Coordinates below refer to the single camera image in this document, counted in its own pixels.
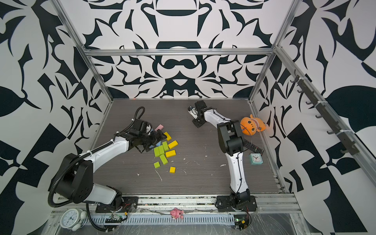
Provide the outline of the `yellow block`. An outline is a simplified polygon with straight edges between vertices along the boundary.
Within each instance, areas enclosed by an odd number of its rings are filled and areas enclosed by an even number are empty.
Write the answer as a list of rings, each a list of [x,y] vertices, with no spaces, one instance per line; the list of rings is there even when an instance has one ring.
[[[167,132],[164,132],[164,135],[166,136],[167,141],[171,140],[171,136]]]
[[[165,156],[166,156],[167,158],[170,158],[170,157],[176,156],[176,151],[175,151],[175,150],[168,151],[168,152],[165,153]]]
[[[173,149],[173,148],[175,148],[177,146],[178,146],[178,142],[177,141],[173,141],[173,142],[171,142],[171,143],[168,144],[169,149]]]

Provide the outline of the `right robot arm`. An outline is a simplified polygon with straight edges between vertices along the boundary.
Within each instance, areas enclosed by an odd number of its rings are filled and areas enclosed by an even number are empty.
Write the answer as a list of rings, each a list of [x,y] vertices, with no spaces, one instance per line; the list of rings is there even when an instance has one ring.
[[[219,147],[226,156],[230,171],[230,198],[235,205],[249,201],[250,191],[243,166],[244,135],[239,121],[221,115],[202,100],[188,107],[188,112],[193,116],[193,124],[197,128],[205,123],[216,127]]]

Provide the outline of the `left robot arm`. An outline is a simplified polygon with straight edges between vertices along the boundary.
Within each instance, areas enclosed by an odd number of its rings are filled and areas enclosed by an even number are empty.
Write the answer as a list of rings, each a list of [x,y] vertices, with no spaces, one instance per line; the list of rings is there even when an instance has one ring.
[[[52,179],[48,205],[58,208],[70,203],[99,203],[118,210],[122,193],[113,187],[96,184],[94,173],[118,155],[134,148],[140,153],[149,152],[166,140],[161,130],[153,129],[151,123],[141,119],[145,110],[143,106],[139,107],[131,123],[115,133],[109,142],[79,155],[67,155]]]

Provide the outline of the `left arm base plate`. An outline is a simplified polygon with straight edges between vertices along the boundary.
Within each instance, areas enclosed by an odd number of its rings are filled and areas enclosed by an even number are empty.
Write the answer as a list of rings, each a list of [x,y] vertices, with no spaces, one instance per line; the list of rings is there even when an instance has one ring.
[[[116,197],[111,204],[98,203],[96,213],[131,212],[138,207],[136,196]]]

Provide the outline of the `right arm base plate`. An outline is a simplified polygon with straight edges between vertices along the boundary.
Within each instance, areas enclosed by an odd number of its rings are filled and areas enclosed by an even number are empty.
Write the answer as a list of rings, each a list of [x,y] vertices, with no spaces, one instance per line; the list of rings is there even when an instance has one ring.
[[[258,206],[256,203],[256,198],[250,196],[248,199],[237,202],[231,196],[217,196],[215,207],[219,212],[235,212],[235,211],[249,211],[254,212],[257,210]]]

